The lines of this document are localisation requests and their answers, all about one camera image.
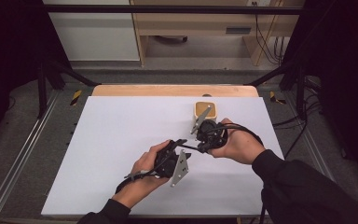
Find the aluminum rail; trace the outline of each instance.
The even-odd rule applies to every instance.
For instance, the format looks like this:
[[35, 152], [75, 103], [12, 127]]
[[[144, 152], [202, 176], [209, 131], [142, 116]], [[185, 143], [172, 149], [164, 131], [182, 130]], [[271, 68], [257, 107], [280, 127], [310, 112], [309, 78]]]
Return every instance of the aluminum rail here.
[[219, 7], [219, 6], [127, 6], [127, 5], [25, 5], [26, 9], [66, 13], [182, 13], [182, 14], [257, 14], [316, 15], [319, 10], [302, 7]]

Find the metal bracket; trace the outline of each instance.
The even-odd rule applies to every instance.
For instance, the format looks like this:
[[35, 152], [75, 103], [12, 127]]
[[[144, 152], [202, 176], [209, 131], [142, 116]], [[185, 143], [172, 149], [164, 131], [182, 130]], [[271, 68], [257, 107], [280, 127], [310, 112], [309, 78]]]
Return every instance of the metal bracket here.
[[173, 172], [171, 187], [175, 187], [177, 183], [188, 173], [188, 165], [185, 151], [182, 149], [179, 154], [178, 161]]

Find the floor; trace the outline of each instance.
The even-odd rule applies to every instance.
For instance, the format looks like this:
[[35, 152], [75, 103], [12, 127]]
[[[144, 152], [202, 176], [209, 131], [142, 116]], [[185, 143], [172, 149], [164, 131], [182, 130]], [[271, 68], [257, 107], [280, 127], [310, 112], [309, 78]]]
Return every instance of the floor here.
[[[186, 43], [160, 37], [152, 38], [144, 67], [128, 62], [73, 62], [73, 65], [76, 71], [85, 77], [102, 83], [237, 85], [255, 80], [276, 66], [267, 60], [264, 60], [261, 66], [252, 66], [240, 38], [204, 36], [190, 36]], [[21, 167], [21, 173], [13, 180], [15, 185], [8, 189], [10, 194], [3, 198], [5, 203], [0, 206], [1, 223], [27, 223], [24, 218], [43, 219], [44, 223], [49, 220], [40, 216], [41, 208], [87, 96], [92, 92], [92, 88], [68, 76], [64, 78], [67, 85], [63, 91], [52, 91], [48, 88], [49, 96], [56, 97], [55, 105], [50, 111], [47, 123], [41, 127], [43, 131], [35, 136], [32, 151]], [[258, 87], [272, 123], [296, 115], [293, 109], [295, 90], [280, 91], [277, 88], [279, 80], [280, 77], [275, 77]], [[74, 92], [79, 89], [83, 92], [78, 103], [76, 106], [69, 106]], [[277, 99], [286, 100], [287, 103], [271, 102], [271, 91], [275, 92]], [[306, 95], [310, 97], [308, 105], [316, 103], [316, 106], [309, 110], [308, 126], [289, 154], [288, 160], [302, 160], [315, 167], [358, 201], [358, 165], [356, 161], [342, 159], [339, 142], [323, 116], [323, 109], [317, 104], [317, 97], [312, 96], [310, 91], [306, 91]], [[30, 82], [17, 88], [11, 93], [10, 99], [12, 107], [6, 112], [0, 125], [0, 187], [37, 123], [36, 83]], [[294, 143], [301, 127], [302, 121], [295, 120], [276, 129], [283, 153]], [[8, 218], [16, 219], [5, 222]], [[249, 223], [250, 220], [244, 218], [243, 223]]]

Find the white cabinet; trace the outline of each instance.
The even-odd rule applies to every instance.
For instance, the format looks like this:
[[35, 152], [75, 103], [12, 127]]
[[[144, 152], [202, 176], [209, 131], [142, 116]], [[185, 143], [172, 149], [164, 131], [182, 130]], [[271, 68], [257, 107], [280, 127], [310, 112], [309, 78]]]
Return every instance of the white cabinet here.
[[[45, 4], [128, 5], [128, 0], [44, 0]], [[139, 61], [130, 13], [49, 13], [70, 61]]]

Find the black sleeve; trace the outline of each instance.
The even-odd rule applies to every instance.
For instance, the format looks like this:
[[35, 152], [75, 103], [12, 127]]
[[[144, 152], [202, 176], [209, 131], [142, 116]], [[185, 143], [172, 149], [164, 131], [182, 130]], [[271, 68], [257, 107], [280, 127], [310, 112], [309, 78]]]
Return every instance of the black sleeve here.
[[125, 205], [109, 199], [103, 210], [99, 213], [88, 213], [83, 216], [77, 223], [78, 224], [121, 224], [125, 223], [130, 208]]
[[252, 167], [264, 182], [261, 197], [274, 224], [358, 223], [358, 202], [306, 163], [266, 150]]

